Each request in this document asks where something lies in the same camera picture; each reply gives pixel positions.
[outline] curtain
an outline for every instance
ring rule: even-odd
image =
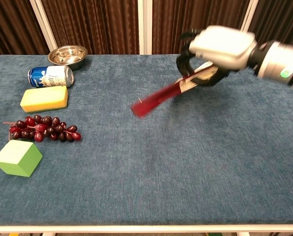
[[[186,30],[222,25],[240,29],[249,0],[153,0],[152,53],[180,53]]]
[[[29,0],[0,0],[0,54],[48,53]]]
[[[58,46],[89,54],[139,54],[137,0],[42,0]]]
[[[249,31],[259,44],[270,40],[293,44],[293,0],[259,0]]]

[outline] red grapes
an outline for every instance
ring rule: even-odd
[[[54,141],[59,139],[61,142],[81,140],[81,134],[76,132],[78,127],[72,125],[66,128],[66,122],[60,121],[58,117],[34,115],[26,117],[25,121],[4,123],[11,125],[9,128],[10,139],[35,139],[36,142],[41,142],[46,137]]]

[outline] stainless steel bowl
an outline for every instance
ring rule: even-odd
[[[85,47],[67,45],[57,48],[48,54],[48,61],[55,65],[67,65],[71,70],[78,70],[88,55]]]

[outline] beverage can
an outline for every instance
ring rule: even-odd
[[[29,83],[35,88],[66,86],[74,82],[73,72],[67,65],[39,66],[28,72]]]

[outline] table edge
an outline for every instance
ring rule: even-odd
[[[0,233],[232,233],[293,232],[293,224],[0,226]]]

